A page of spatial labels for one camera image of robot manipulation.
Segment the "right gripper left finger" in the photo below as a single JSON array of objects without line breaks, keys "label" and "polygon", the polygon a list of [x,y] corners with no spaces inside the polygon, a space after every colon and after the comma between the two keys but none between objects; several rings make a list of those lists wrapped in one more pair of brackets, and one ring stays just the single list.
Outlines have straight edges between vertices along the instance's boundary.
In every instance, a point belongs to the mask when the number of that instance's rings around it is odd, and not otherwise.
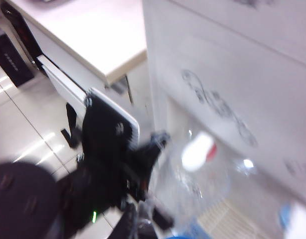
[{"label": "right gripper left finger", "polygon": [[134,204],[129,204],[113,229],[114,239],[133,239],[136,234],[137,212]]}]

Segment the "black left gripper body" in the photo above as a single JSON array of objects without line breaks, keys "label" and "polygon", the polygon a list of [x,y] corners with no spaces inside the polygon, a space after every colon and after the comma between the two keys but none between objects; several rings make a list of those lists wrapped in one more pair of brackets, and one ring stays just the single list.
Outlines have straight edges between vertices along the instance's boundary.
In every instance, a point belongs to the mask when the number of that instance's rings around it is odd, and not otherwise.
[{"label": "black left gripper body", "polygon": [[153,167],[163,143],[151,141],[130,151],[125,162],[128,193],[134,199],[146,199]]}]

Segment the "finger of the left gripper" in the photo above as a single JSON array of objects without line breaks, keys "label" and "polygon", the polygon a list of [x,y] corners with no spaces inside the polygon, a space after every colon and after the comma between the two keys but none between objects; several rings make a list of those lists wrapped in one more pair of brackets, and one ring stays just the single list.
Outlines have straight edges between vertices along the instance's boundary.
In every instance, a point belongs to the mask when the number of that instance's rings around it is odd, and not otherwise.
[{"label": "finger of the left gripper", "polygon": [[150,146],[164,149],[170,140],[170,135],[165,131],[157,131],[151,134]]}]

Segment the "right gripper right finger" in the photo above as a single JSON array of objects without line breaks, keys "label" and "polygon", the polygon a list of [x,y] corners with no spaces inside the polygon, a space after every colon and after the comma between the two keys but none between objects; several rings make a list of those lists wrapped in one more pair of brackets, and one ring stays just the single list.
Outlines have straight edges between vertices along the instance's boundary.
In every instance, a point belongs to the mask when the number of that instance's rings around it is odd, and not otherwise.
[{"label": "right gripper right finger", "polygon": [[174,218],[152,200],[140,201],[138,204],[138,238],[157,239],[155,226],[162,232],[174,227]]}]

